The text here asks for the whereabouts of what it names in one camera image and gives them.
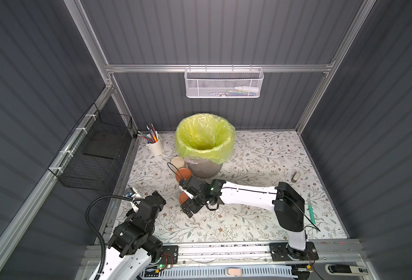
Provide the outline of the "oatmeal jar with terracotta lid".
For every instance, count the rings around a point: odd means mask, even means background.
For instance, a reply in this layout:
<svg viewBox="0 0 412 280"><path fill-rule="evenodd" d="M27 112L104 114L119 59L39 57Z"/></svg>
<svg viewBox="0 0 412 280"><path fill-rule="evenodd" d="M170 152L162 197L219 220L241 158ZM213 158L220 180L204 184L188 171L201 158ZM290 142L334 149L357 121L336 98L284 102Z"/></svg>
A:
<svg viewBox="0 0 412 280"><path fill-rule="evenodd" d="M189 199L190 199L189 196L188 196L185 192L182 192L182 193L180 194L180 197L179 197L180 206L181 206L181 207L185 207L185 206L187 205L186 202L187 202Z"/></svg>

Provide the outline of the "grey bin with green bag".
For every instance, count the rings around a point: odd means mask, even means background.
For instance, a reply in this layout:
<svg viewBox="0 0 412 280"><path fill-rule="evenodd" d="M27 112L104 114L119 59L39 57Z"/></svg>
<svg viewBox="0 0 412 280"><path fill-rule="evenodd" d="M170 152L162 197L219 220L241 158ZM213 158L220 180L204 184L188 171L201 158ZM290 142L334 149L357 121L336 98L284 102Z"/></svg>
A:
<svg viewBox="0 0 412 280"><path fill-rule="evenodd" d="M198 113L180 121L174 144L195 177L216 176L234 151L236 128L227 119Z"/></svg>

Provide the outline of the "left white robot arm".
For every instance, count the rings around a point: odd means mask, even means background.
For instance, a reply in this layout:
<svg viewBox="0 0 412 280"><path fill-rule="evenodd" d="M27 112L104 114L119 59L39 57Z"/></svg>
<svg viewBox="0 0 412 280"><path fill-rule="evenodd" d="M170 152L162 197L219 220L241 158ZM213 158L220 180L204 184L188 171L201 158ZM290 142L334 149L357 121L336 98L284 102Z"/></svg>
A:
<svg viewBox="0 0 412 280"><path fill-rule="evenodd" d="M139 202L138 210L128 212L126 221L114 228L108 241L90 220L93 206L106 199ZM99 240L100 261L91 279L134 280L150 263L157 262L163 243L153 233L156 218L165 205L166 200L157 191L145 198L108 195L92 201L85 211L85 221Z"/></svg>

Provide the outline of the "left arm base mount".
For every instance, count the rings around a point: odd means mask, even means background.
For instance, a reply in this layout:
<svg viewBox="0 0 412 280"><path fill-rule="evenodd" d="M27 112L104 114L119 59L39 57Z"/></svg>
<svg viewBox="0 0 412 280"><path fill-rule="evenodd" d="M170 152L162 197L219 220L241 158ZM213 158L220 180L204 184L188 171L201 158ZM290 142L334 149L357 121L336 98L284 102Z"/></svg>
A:
<svg viewBox="0 0 412 280"><path fill-rule="evenodd" d="M163 246L160 256L151 265L162 266L175 265L178 262L179 246Z"/></svg>

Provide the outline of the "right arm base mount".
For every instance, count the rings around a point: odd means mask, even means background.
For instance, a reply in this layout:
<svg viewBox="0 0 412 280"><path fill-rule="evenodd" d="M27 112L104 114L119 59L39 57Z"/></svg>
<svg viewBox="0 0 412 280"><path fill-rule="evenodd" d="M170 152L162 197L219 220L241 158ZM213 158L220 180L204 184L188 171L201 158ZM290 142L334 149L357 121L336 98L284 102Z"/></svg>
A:
<svg viewBox="0 0 412 280"><path fill-rule="evenodd" d="M313 242L307 241L303 251L292 248L287 242L270 243L273 261L316 261L319 255Z"/></svg>

